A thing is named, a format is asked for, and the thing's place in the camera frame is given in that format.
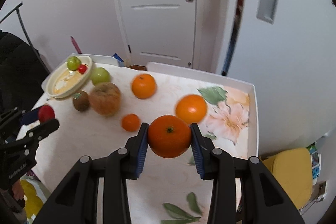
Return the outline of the person's left hand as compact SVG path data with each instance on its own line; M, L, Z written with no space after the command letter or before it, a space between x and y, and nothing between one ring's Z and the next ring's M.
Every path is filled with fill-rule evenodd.
M12 191L13 197L16 201L24 199L25 192L19 180L13 184Z

